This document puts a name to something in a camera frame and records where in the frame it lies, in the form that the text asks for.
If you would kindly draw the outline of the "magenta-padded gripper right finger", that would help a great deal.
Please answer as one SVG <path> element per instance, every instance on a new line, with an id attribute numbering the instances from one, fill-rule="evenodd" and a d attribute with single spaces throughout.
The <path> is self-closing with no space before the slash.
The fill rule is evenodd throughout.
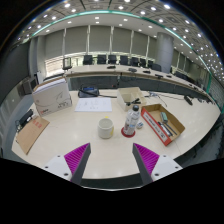
<path id="1" fill-rule="evenodd" d="M 137 143 L 133 144 L 132 153 L 135 157 L 144 185 L 152 183 L 182 169 L 182 167 L 168 155 L 158 155 Z"/>

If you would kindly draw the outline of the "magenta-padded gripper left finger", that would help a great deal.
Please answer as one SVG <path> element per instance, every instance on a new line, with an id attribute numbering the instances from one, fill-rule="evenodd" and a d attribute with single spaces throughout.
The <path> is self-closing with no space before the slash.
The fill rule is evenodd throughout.
<path id="1" fill-rule="evenodd" d="M 65 155 L 56 155 L 43 170 L 79 185 L 90 154 L 91 145 L 87 143 Z"/>

